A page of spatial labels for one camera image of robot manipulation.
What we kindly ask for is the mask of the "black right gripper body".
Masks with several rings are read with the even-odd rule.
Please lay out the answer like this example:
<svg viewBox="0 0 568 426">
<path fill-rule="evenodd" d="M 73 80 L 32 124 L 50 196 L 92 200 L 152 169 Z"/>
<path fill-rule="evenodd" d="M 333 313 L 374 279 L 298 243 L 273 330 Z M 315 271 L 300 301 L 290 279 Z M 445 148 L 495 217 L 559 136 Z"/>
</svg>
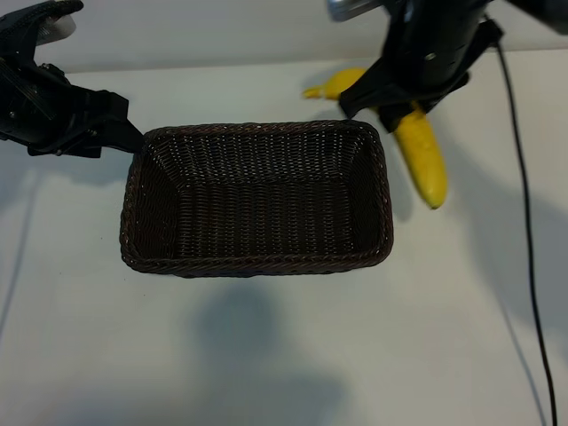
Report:
<svg viewBox="0 0 568 426">
<path fill-rule="evenodd" d="M 467 84 L 469 68 L 502 31 L 483 20 L 486 1 L 399 1 L 381 58 L 367 71 L 371 107 L 418 103 L 431 111 Z"/>
</svg>

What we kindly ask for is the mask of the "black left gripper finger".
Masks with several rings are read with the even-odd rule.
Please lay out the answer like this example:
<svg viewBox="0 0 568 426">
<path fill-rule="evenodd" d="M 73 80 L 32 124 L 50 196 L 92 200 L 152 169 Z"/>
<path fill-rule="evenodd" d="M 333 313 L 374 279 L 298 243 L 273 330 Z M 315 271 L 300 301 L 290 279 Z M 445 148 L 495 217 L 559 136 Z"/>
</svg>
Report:
<svg viewBox="0 0 568 426">
<path fill-rule="evenodd" d="M 139 153 L 144 146 L 143 134 L 130 122 L 105 122 L 96 129 L 96 145 L 125 153 Z"/>
<path fill-rule="evenodd" d="M 129 101 L 111 91 L 78 90 L 76 92 L 76 126 L 94 130 L 110 124 L 128 127 Z"/>
</svg>

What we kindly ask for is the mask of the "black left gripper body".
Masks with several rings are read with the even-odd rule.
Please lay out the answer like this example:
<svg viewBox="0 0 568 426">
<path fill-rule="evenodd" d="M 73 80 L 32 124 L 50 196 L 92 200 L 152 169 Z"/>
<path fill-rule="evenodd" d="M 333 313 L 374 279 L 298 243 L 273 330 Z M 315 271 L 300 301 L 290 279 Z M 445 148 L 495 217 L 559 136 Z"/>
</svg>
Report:
<svg viewBox="0 0 568 426">
<path fill-rule="evenodd" d="M 32 83 L 8 61 L 1 62 L 1 139 L 27 148 L 31 156 L 53 154 L 99 158 L 99 147 L 81 144 L 72 114 L 53 91 Z"/>
</svg>

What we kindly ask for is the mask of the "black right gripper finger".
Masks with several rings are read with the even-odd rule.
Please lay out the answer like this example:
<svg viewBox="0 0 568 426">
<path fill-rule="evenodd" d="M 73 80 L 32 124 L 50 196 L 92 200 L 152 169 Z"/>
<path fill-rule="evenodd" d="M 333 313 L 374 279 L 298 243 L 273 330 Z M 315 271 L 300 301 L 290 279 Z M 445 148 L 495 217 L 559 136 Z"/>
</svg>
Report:
<svg viewBox="0 0 568 426">
<path fill-rule="evenodd" d="M 419 119 L 424 119 L 426 123 L 429 122 L 421 103 L 418 101 L 378 107 L 379 120 L 388 133 L 393 133 L 403 119 L 412 114 Z"/>
<path fill-rule="evenodd" d="M 346 118 L 353 118 L 362 109 L 378 107 L 386 100 L 385 88 L 389 77 L 385 66 L 372 66 L 357 74 L 350 70 L 348 77 L 338 100 Z"/>
</svg>

